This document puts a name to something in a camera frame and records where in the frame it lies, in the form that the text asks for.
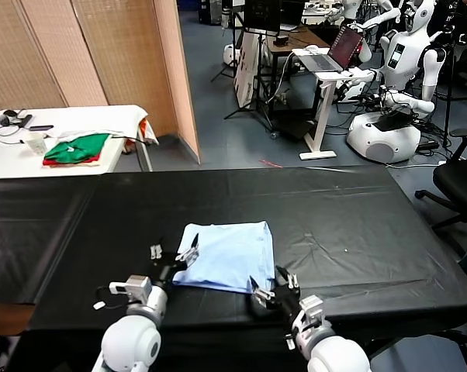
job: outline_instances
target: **light blue shirt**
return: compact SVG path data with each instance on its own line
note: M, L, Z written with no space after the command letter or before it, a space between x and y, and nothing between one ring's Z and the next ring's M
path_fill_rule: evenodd
M251 293L249 276L267 291L275 279L273 241L268 224L263 222L235 225L185 227L178 252L190 248L199 234L199 257L186 271L173 278L178 285L191 285Z

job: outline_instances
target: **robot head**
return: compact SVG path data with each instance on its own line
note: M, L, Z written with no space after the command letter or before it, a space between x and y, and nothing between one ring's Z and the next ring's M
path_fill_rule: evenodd
M404 12L407 32L415 33L419 29L426 29L434 12L434 7L434 0L412 0L408 2Z

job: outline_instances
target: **cup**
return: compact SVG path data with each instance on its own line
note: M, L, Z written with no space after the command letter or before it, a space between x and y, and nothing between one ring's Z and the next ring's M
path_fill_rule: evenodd
M42 133L27 133L24 141L36 155L44 155L47 152L44 135Z

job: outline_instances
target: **monitor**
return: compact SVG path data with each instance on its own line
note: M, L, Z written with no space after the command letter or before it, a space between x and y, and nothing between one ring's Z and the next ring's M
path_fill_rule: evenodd
M298 26L304 12L304 2L297 0L282 0L281 23Z

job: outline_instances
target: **blue floor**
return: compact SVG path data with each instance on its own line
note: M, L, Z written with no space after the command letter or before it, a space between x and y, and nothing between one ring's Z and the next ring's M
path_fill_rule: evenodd
M180 20L202 163L196 164L176 138L167 136L160 138L160 146L151 146L149 149L155 171L270 167L265 160L282 167L369 164L345 144L345 136L326 135L323 138L322 150L334 150L337 153L336 158L301 161L299 153L307 149L304 143L293 143L284 138L271 139L265 128L251 115L242 113L232 119L223 120L225 115L237 108L233 81L228 77L219 77L213 83L209 80L222 68L223 47L231 43L231 31L227 30L223 34L218 26L199 24L196 12L182 12ZM314 78L308 74L293 78L292 85L287 85L287 88L291 88L289 94L297 95L305 105L310 105L313 99L313 87ZM467 95L467 90L457 91L456 94ZM445 103L439 100L433 122L443 126L444 117ZM333 112L329 123L340 124L346 118L344 114ZM467 102L453 103L450 129L456 128L467 128ZM439 160L443 160L440 155L434 157L417 155L408 163L397 165L437 164ZM414 208L428 222L452 215L452 212L431 201L418 201L413 196L414 191L420 188L438 192L432 183L433 169L433 167L389 168L389 172L412 201ZM139 170L134 154L122 156L116 166L116 171ZM467 250L467 226L464 224L451 226L445 229L445 234L453 237ZM455 257L449 248L446 247L446 250ZM455 343L433 336L423 336L404 339L380 354L372 361L372 370L374 372L463 372L467 371L467 368Z

